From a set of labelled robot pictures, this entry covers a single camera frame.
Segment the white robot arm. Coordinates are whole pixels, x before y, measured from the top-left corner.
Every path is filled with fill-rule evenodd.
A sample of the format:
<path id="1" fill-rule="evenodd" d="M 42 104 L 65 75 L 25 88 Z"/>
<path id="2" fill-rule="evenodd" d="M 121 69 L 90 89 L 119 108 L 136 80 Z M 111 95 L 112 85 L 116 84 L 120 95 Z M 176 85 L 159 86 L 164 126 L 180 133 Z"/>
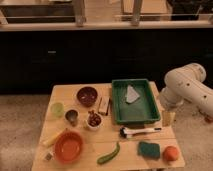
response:
<path id="1" fill-rule="evenodd" d="M 205 68 L 198 63 L 175 68 L 164 76 L 165 87 L 159 93 L 159 101 L 167 110 L 183 104 L 194 103 L 204 114 L 205 121 L 213 124 L 213 89 L 204 84 Z"/>

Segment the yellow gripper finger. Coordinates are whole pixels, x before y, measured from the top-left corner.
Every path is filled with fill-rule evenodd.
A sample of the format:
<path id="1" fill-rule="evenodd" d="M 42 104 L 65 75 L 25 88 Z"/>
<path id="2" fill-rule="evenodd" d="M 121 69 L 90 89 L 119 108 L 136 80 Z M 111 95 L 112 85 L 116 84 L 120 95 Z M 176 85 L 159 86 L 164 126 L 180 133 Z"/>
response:
<path id="1" fill-rule="evenodd" d="M 164 127 L 170 126 L 175 120 L 175 112 L 163 111 L 162 112 L 162 124 Z"/>

